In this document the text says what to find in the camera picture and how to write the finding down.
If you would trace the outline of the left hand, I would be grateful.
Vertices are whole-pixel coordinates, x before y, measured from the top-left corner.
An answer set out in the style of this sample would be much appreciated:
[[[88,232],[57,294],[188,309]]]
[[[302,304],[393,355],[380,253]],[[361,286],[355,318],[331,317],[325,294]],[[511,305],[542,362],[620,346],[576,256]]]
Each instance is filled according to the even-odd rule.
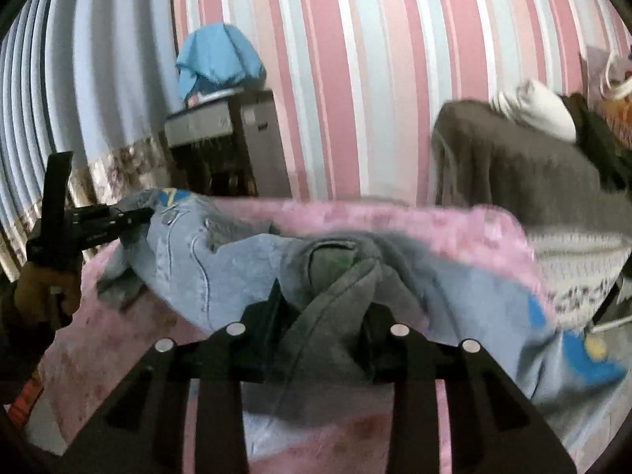
[[[17,310],[29,323],[68,326],[81,302],[81,270],[58,272],[27,262],[14,292]]]

